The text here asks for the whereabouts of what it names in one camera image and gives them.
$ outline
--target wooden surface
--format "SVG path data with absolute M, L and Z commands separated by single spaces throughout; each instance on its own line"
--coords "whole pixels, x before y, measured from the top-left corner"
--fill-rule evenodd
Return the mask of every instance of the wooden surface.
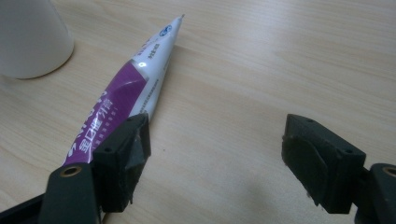
M 106 223 L 353 223 L 281 160 L 288 113 L 396 163 L 393 0 L 53 0 L 75 39 L 47 76 L 0 77 L 0 211 L 43 193 L 96 99 L 186 14 L 150 123 L 134 204 Z

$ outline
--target white paper cup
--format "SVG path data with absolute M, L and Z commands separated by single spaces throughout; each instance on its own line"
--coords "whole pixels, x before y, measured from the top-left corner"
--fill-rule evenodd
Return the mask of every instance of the white paper cup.
M 46 75 L 67 61 L 73 47 L 50 0 L 0 0 L 0 75 Z

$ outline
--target purple toothpaste tube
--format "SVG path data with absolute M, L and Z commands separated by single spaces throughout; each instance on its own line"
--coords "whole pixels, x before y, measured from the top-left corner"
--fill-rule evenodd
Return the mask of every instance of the purple toothpaste tube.
M 183 16 L 152 36 L 114 76 L 71 146 L 64 166 L 91 162 L 92 152 L 127 118 L 151 119 Z

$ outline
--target black plastic part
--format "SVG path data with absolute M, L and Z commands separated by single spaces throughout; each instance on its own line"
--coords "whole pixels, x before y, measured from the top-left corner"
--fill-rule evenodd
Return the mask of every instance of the black plastic part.
M 348 214 L 351 187 L 360 176 L 365 153 L 312 119 L 288 115 L 282 159 L 315 204 L 330 214 Z
M 370 173 L 370 193 L 380 223 L 396 223 L 396 166 L 374 164 Z
M 127 119 L 94 152 L 104 212 L 122 212 L 132 203 L 134 188 L 151 154 L 147 114 Z
M 101 222 L 92 169 L 88 163 L 73 163 L 52 172 L 38 222 L 40 224 Z
M 33 199 L 20 203 L 2 213 L 0 213 L 0 223 L 7 224 L 34 224 L 37 223 L 38 213 L 41 208 L 44 194 Z

